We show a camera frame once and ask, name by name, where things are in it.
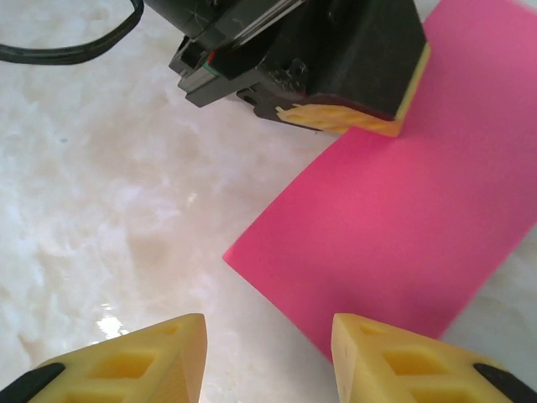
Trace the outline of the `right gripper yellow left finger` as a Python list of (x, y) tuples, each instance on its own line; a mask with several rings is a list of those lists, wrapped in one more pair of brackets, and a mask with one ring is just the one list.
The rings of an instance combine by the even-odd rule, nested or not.
[(190, 313), (52, 358), (8, 385), (10, 402), (197, 402), (206, 319)]

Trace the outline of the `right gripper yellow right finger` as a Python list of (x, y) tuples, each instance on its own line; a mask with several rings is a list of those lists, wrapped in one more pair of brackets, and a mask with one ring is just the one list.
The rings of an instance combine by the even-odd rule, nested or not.
[(536, 392), (491, 358), (354, 314), (333, 317), (341, 402), (534, 402)]

